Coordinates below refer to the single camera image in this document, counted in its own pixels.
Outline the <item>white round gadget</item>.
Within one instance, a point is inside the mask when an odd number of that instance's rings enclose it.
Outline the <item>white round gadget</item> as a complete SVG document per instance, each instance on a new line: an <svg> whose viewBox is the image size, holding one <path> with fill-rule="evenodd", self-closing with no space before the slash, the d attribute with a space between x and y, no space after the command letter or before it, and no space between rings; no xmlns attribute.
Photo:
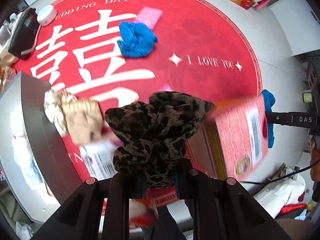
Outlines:
<svg viewBox="0 0 320 240"><path fill-rule="evenodd" d="M37 14L37 21L42 27L45 27L52 23L56 16L57 10L52 5L47 5Z"/></svg>

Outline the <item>pink sponge block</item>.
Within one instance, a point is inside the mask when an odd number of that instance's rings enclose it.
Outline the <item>pink sponge block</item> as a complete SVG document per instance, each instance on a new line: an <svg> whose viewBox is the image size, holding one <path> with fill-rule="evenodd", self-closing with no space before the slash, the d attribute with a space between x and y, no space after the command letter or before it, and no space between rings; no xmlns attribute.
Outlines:
<svg viewBox="0 0 320 240"><path fill-rule="evenodd" d="M135 23L142 23L150 30L153 30L162 16L163 11L150 7L144 7L133 20Z"/></svg>

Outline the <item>gold white scrunchie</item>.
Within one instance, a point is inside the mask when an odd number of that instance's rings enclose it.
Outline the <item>gold white scrunchie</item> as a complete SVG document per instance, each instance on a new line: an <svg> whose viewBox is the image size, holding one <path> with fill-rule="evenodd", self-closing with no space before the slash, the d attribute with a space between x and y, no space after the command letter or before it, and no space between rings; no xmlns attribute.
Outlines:
<svg viewBox="0 0 320 240"><path fill-rule="evenodd" d="M46 117L54 124L59 135L62 137L68 135L68 128L62 105L76 100L77 98L66 90L60 92L48 90L44 94L43 106Z"/></svg>

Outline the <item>leopard print scrunchie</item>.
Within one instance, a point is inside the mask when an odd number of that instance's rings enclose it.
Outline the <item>leopard print scrunchie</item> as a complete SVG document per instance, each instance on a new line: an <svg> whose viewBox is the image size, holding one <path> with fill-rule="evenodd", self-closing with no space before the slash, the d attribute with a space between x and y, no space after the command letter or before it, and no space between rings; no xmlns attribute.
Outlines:
<svg viewBox="0 0 320 240"><path fill-rule="evenodd" d="M215 105L180 92L155 92L147 103L110 108L105 121L122 145L113 164L125 175L143 174L150 189L167 189L185 156L185 143Z"/></svg>

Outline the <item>round red wedding mat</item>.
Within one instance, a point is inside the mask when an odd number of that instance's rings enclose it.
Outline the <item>round red wedding mat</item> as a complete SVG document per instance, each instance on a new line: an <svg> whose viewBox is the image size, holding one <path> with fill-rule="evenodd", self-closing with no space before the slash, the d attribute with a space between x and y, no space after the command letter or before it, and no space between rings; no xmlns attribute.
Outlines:
<svg viewBox="0 0 320 240"><path fill-rule="evenodd" d="M158 90L184 92L217 102L261 92L257 58L247 38L205 0L57 0L57 16L39 33L36 49L14 68L92 98L103 111L147 101ZM162 15L158 41L140 59L121 55L119 24L143 8Z"/></svg>

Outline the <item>grey storage box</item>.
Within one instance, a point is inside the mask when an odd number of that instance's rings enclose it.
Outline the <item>grey storage box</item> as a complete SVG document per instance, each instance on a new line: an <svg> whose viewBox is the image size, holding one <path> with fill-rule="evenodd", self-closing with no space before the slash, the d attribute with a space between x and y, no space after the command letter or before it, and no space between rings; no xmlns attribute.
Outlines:
<svg viewBox="0 0 320 240"><path fill-rule="evenodd" d="M1 94L1 168L20 207L41 224L82 183L44 112L49 89L48 82L20 72Z"/></svg>

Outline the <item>red gift box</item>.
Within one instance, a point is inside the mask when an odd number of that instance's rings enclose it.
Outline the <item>red gift box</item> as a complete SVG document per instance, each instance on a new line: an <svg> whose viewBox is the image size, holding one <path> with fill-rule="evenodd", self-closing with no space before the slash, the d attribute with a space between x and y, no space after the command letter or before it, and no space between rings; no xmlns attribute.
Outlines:
<svg viewBox="0 0 320 240"><path fill-rule="evenodd" d="M263 96L218 101L186 143L186 156L208 176L244 181L268 153Z"/></svg>

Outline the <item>black radio device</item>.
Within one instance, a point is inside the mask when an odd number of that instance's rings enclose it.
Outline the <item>black radio device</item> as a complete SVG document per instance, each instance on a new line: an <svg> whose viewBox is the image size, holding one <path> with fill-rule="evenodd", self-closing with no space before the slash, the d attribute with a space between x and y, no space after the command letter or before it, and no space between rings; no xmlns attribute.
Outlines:
<svg viewBox="0 0 320 240"><path fill-rule="evenodd" d="M36 9L28 8L14 27L8 52L19 59L29 59L36 48L40 29L41 25L37 21Z"/></svg>

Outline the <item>beige tan sock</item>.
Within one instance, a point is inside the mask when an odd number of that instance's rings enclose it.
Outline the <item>beige tan sock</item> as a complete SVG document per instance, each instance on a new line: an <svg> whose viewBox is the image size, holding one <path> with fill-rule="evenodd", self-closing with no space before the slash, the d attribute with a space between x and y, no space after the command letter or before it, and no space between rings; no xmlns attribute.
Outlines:
<svg viewBox="0 0 320 240"><path fill-rule="evenodd" d="M62 104L68 133L75 145L84 146L101 139L103 117L99 103L80 99Z"/></svg>

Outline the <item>blue cloth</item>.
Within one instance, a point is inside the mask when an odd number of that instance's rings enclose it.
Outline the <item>blue cloth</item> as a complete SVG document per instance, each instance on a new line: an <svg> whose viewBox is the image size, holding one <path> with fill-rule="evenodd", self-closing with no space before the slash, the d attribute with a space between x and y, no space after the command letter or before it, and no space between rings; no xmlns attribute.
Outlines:
<svg viewBox="0 0 320 240"><path fill-rule="evenodd" d="M119 32L121 40L117 44L124 57L146 57L158 42L154 33L143 23L120 22Z"/></svg>

